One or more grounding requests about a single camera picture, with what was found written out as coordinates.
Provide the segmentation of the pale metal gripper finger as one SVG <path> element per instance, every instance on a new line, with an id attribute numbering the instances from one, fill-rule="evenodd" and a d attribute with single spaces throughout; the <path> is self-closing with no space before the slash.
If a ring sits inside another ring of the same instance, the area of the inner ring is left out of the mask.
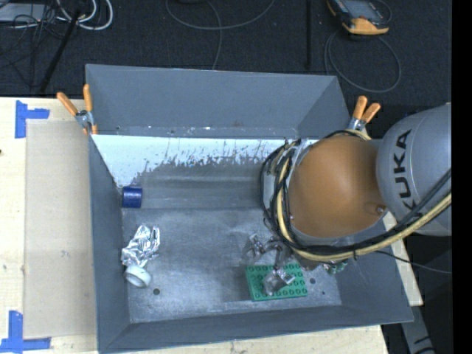
<path id="1" fill-rule="evenodd" d="M 295 279 L 296 277 L 283 267 L 273 268 L 263 278 L 263 292 L 267 296 L 273 296 L 280 289 L 291 285 Z"/>
<path id="2" fill-rule="evenodd" d="M 256 263 L 267 252 L 266 245 L 257 234 L 250 235 L 242 250 L 242 263 Z"/>

